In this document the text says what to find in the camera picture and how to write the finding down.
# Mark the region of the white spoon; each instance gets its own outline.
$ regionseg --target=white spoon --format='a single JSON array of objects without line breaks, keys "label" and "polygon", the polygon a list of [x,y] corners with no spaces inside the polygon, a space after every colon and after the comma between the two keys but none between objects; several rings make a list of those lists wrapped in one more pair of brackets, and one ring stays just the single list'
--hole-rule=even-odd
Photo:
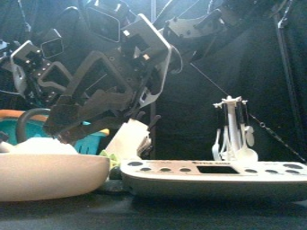
[{"label": "white spoon", "polygon": [[258,153],[252,150],[252,148],[248,148],[248,146],[246,145],[244,124],[242,124],[242,142],[243,146],[236,152],[236,159],[239,161],[256,162]]},{"label": "white spoon", "polygon": [[219,155],[219,135],[220,135],[220,129],[217,128],[216,142],[215,142],[215,145],[212,146],[212,155],[213,155],[215,161],[221,161],[221,158]]}]

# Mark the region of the scale button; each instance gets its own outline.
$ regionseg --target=scale button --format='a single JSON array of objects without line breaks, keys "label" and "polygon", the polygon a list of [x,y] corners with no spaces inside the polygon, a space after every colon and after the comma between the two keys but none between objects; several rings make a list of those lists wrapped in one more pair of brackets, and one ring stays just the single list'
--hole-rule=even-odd
[{"label": "scale button", "polygon": [[180,169],[180,171],[181,171],[181,172],[191,172],[191,169],[183,168],[183,169]]},{"label": "scale button", "polygon": [[168,172],[168,171],[171,171],[171,169],[169,168],[161,168],[160,171],[161,172]]},{"label": "scale button", "polygon": [[141,168],[140,171],[151,171],[151,168]]},{"label": "scale button", "polygon": [[290,169],[302,169],[302,166],[299,166],[296,164],[283,164],[283,166],[290,168]]},{"label": "scale button", "polygon": [[246,172],[248,172],[248,173],[258,173],[258,171],[254,170],[254,169],[247,169]]},{"label": "scale button", "polygon": [[295,170],[286,170],[287,173],[292,173],[292,174],[300,174],[300,172],[295,171]]},{"label": "scale button", "polygon": [[267,170],[266,170],[266,172],[267,172],[267,173],[274,173],[274,174],[278,174],[278,171],[271,170],[271,169],[267,169]]},{"label": "scale button", "polygon": [[129,166],[139,166],[141,164],[143,164],[141,162],[131,162],[131,163],[128,163]]}]

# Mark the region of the black table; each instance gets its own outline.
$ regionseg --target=black table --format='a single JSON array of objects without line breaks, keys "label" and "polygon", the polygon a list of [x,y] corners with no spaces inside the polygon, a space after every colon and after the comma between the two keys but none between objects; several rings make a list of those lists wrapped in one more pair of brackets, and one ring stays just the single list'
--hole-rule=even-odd
[{"label": "black table", "polygon": [[145,199],[127,193],[0,203],[0,229],[307,229],[307,201]]}]

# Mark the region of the white plastic bowl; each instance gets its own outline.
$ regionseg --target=white plastic bowl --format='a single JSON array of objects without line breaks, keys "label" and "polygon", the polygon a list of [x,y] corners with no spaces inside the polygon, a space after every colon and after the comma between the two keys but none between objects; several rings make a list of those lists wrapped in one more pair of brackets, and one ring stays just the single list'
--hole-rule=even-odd
[{"label": "white plastic bowl", "polygon": [[109,158],[97,155],[0,154],[0,201],[59,199],[105,182]]}]

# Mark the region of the digital kitchen scale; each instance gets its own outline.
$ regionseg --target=digital kitchen scale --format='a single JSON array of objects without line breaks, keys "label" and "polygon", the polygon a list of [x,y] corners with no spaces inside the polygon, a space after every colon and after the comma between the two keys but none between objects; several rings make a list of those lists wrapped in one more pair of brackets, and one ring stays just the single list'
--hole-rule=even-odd
[{"label": "digital kitchen scale", "polygon": [[160,198],[307,199],[307,166],[296,162],[123,160],[124,188]]}]

